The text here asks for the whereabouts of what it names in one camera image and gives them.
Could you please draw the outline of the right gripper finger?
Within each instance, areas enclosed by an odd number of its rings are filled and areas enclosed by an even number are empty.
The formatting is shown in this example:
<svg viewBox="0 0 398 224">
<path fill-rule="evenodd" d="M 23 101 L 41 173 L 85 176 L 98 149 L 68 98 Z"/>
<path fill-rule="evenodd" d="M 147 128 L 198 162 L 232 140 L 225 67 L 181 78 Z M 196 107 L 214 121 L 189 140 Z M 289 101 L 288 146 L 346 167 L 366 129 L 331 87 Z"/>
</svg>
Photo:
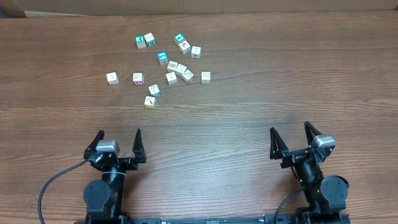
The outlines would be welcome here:
<svg viewBox="0 0 398 224">
<path fill-rule="evenodd" d="M 271 148 L 270 159 L 281 159 L 285 153 L 289 152 L 289 148 L 277 132 L 275 128 L 270 128 Z"/>
<path fill-rule="evenodd" d="M 309 121 L 304 122 L 304 128 L 308 145 L 312 144 L 315 136 L 322 135 L 322 133 L 317 130 Z"/>
</svg>

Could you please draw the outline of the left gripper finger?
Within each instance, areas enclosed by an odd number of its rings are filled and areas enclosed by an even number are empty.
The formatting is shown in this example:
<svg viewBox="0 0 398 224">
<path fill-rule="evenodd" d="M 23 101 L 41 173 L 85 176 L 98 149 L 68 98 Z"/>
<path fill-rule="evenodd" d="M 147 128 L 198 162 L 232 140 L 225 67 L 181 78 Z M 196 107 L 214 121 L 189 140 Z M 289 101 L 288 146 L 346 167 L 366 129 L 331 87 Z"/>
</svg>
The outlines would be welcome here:
<svg viewBox="0 0 398 224">
<path fill-rule="evenodd" d="M 89 144 L 89 146 L 84 150 L 83 158 L 89 159 L 90 156 L 96 152 L 96 147 L 100 140 L 104 139 L 104 131 L 99 130 L 94 140 Z"/>
<path fill-rule="evenodd" d="M 146 157 L 146 152 L 144 150 L 140 129 L 138 129 L 136 132 L 134 144 L 132 147 L 132 152 L 134 153 L 134 160 L 137 164 L 146 163 L 147 157 Z"/>
</svg>

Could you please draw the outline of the wooden block yellow side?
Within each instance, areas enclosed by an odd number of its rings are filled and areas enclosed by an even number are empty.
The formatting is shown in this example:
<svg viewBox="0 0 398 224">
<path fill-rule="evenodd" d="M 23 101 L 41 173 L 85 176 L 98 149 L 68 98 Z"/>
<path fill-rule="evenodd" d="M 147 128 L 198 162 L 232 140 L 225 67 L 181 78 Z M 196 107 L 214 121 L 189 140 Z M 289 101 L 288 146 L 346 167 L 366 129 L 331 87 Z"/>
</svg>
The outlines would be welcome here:
<svg viewBox="0 0 398 224">
<path fill-rule="evenodd" d="M 144 101 L 144 107 L 154 109 L 156 104 L 156 98 L 153 96 L 146 96 Z"/>
</svg>

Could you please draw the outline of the wooden letter A block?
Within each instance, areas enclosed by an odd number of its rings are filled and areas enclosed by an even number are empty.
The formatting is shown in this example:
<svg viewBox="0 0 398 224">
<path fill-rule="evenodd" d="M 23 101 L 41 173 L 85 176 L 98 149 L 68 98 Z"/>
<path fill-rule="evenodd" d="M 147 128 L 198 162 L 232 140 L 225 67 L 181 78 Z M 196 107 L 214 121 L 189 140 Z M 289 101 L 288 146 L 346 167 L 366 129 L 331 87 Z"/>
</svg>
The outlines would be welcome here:
<svg viewBox="0 0 398 224">
<path fill-rule="evenodd" d="M 116 72 L 107 73 L 106 79 L 110 85 L 117 85 L 119 83 L 119 78 Z"/>
</svg>

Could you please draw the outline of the wooden block teal side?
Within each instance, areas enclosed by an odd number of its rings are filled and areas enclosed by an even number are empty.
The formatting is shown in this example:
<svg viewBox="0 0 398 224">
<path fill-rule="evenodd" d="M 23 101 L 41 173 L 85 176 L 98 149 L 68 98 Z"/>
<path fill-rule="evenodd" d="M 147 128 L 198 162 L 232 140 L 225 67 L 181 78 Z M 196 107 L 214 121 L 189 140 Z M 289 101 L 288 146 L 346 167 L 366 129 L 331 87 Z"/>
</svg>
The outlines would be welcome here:
<svg viewBox="0 0 398 224">
<path fill-rule="evenodd" d="M 151 86 L 149 87 L 149 91 L 150 91 L 150 95 L 153 96 L 153 97 L 158 97 L 158 96 L 161 95 L 160 90 L 159 90 L 159 87 L 158 87 L 157 84 L 151 85 Z"/>
</svg>

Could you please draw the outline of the blue number five block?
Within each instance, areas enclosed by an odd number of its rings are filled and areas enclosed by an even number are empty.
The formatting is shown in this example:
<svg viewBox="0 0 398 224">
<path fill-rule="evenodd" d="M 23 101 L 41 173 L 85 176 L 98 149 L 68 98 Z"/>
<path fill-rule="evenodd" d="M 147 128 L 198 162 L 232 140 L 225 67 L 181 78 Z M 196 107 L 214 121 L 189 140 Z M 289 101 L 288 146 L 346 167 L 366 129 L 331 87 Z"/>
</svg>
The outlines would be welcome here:
<svg viewBox="0 0 398 224">
<path fill-rule="evenodd" d="M 165 64 L 168 64 L 168 62 L 169 62 L 168 55 L 165 51 L 159 52 L 157 54 L 157 59 L 158 59 L 160 65 L 165 65 Z"/>
</svg>

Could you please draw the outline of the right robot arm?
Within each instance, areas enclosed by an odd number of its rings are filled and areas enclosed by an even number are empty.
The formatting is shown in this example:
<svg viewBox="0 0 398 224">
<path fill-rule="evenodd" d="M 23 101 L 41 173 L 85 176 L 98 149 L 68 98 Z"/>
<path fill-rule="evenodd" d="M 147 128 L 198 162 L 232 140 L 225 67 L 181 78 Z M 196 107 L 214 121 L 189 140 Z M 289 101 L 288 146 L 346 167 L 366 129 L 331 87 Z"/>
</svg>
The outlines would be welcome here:
<svg viewBox="0 0 398 224">
<path fill-rule="evenodd" d="M 309 121 L 304 122 L 307 147 L 290 151 L 275 128 L 270 128 L 270 158 L 281 160 L 281 168 L 292 170 L 300 182 L 300 188 L 284 199 L 277 207 L 273 223 L 349 223 L 348 215 L 342 214 L 346 208 L 348 181 L 338 175 L 323 176 L 320 164 L 335 148 L 335 140 L 322 134 Z M 306 207 L 296 209 L 288 218 L 279 215 L 282 207 L 298 194 L 303 193 Z"/>
</svg>

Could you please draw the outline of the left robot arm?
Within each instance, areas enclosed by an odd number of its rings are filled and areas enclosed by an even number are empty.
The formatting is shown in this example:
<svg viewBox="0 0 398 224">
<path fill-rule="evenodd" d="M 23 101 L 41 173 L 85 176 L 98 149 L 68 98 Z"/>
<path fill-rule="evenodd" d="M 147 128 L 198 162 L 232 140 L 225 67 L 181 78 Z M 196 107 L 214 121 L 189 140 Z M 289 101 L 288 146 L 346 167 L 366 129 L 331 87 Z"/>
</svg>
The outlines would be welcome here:
<svg viewBox="0 0 398 224">
<path fill-rule="evenodd" d="M 126 172 L 138 170 L 146 162 L 146 152 L 138 129 L 132 146 L 132 157 L 119 157 L 116 140 L 105 140 L 104 131 L 98 131 L 85 149 L 83 158 L 101 172 L 100 180 L 90 182 L 84 189 L 86 203 L 85 223 L 132 223 L 128 212 L 123 211 Z"/>
</svg>

